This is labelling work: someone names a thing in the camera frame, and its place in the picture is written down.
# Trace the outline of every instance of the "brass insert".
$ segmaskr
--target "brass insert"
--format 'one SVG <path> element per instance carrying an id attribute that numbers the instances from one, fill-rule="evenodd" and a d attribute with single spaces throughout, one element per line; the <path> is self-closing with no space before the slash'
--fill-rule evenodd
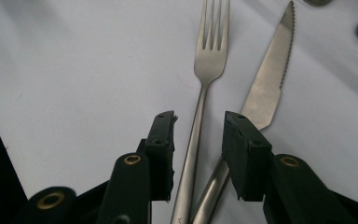
<path id="1" fill-rule="evenodd" d="M 65 194 L 63 194 L 62 191 L 58 190 L 58 191 L 52 192 L 52 193 L 46 195 L 45 197 L 41 198 L 37 202 L 37 208 L 39 208 L 41 210 L 47 210 L 47 209 L 53 208 L 53 207 L 59 205 L 60 203 L 62 203 L 63 199 L 65 199 Z"/>
<path id="2" fill-rule="evenodd" d="M 140 161 L 141 161 L 141 157 L 137 155 L 130 155 L 126 157 L 126 159 L 124 159 L 124 163 L 126 163 L 127 165 L 134 165 Z"/>
<path id="3" fill-rule="evenodd" d="M 298 167 L 300 163 L 293 157 L 285 156 L 281 158 L 281 162 L 287 166 Z"/>
<path id="4" fill-rule="evenodd" d="M 120 215 L 113 220 L 113 224 L 130 224 L 131 219 L 127 215 Z"/>

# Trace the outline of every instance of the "white tablecloth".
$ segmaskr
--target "white tablecloth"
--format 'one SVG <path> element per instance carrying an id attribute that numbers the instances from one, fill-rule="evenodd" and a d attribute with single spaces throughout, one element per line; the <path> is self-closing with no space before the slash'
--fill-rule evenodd
<path id="1" fill-rule="evenodd" d="M 224 74 L 210 88 L 195 201 L 221 153 L 226 110 L 239 112 L 288 0 L 232 0 Z M 136 150 L 153 118 L 174 110 L 174 188 L 153 203 L 168 223 L 200 83 L 194 53 L 202 1 L 0 1 L 0 134 L 28 197 L 51 186 L 81 194 Z M 358 201 L 358 0 L 295 1 L 282 98 L 263 131 L 273 151 L 305 160 Z M 265 223 L 262 203 L 231 183 L 213 223 Z"/>

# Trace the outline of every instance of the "fork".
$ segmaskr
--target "fork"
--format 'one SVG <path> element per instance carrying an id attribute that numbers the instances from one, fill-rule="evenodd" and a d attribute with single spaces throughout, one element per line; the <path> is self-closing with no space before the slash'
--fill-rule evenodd
<path id="1" fill-rule="evenodd" d="M 194 73 L 200 80 L 201 90 L 199 100 L 197 102 L 196 114 L 193 120 L 193 127 L 191 129 L 190 140 L 188 142 L 187 153 L 184 167 L 182 170 L 182 175 L 180 178 L 179 188 L 176 194 L 176 200 L 173 207 L 171 224 L 189 223 L 191 203 L 193 200 L 194 183 L 196 179 L 197 159 L 199 154 L 200 133 L 205 99 L 209 86 L 214 80 L 218 79 L 223 74 L 223 71 L 226 66 L 229 25 L 229 0 L 227 0 L 224 28 L 221 38 L 219 38 L 219 33 L 222 1 L 219 0 L 219 8 L 217 10 L 214 35 L 212 31 L 214 0 L 212 1 L 208 33 L 206 36 L 206 41 L 204 41 L 207 1 L 208 0 L 204 0 L 203 3 L 196 58 L 194 62 Z"/>

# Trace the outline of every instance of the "utensil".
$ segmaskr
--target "utensil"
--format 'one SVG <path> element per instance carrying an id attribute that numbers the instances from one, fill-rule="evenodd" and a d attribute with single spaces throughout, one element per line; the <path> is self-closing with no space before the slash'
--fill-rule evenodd
<path id="1" fill-rule="evenodd" d="M 331 2 L 331 0 L 304 0 L 304 2 L 308 3 L 313 7 L 322 7 Z"/>
<path id="2" fill-rule="evenodd" d="M 289 62 L 294 33 L 294 5 L 291 1 L 272 37 L 266 56 L 260 65 L 254 84 L 246 98 L 241 114 L 258 130 L 272 121 L 281 96 L 281 86 Z M 202 193 L 192 223 L 210 223 L 216 204 L 227 183 L 229 170 L 220 158 Z"/>
<path id="3" fill-rule="evenodd" d="M 196 114 L 191 129 L 190 140 L 187 147 L 182 175 L 180 178 L 179 188 L 176 194 L 176 200 L 172 213 L 172 224 L 188 223 L 190 219 L 190 209 L 193 199 L 193 190 L 197 168 L 197 158 L 199 154 L 200 132 L 202 125 L 202 116 L 204 112 L 205 99 L 210 84 L 219 78 L 225 69 L 227 58 L 228 43 L 228 24 L 229 24 L 229 0 L 226 5 L 226 15 L 222 37 L 220 33 L 220 12 L 222 1 L 219 1 L 217 10 L 216 25 L 213 35 L 213 5 L 212 1 L 211 13 L 206 41 L 204 41 L 205 22 L 207 11 L 207 0 L 204 0 L 202 8 L 202 16 L 200 21 L 200 31 L 197 43 L 196 58 L 194 62 L 194 72 L 201 82 L 200 97 L 197 103 Z"/>

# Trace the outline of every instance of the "knife blade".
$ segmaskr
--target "knife blade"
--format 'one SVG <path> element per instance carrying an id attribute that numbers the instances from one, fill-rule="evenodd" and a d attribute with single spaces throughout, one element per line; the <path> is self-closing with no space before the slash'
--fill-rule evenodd
<path id="1" fill-rule="evenodd" d="M 294 28 L 295 9 L 293 1 L 290 1 L 241 110 L 241 114 L 247 117 L 258 130 L 270 125 L 281 98 L 281 87 L 289 63 Z M 220 158 L 202 193 L 191 223 L 211 222 L 228 177 L 227 164 Z"/>

